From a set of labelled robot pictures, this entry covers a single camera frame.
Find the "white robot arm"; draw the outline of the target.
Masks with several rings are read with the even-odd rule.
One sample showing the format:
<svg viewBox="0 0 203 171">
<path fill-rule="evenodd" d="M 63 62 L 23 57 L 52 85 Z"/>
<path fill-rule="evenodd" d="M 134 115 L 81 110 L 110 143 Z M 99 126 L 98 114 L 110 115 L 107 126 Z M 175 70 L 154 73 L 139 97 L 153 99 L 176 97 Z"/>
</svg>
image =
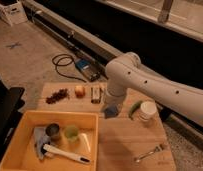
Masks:
<svg viewBox="0 0 203 171">
<path fill-rule="evenodd" d="M 128 52 L 105 67 L 107 104 L 122 104 L 127 89 L 140 91 L 203 127 L 203 90 L 158 77 L 141 70 L 140 57 Z"/>
</svg>

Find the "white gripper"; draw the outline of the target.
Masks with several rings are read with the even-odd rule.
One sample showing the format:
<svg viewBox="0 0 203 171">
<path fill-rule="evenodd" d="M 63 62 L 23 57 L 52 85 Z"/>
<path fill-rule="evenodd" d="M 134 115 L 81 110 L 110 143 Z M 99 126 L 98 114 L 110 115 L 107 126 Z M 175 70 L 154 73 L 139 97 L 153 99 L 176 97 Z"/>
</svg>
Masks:
<svg viewBox="0 0 203 171">
<path fill-rule="evenodd" d="M 104 104 L 102 106 L 102 111 L 104 112 L 104 110 L 109 106 L 116 106 L 119 114 L 122 109 L 123 101 L 124 101 L 123 95 L 113 95 L 108 90 L 106 90 L 103 99 Z"/>
</svg>

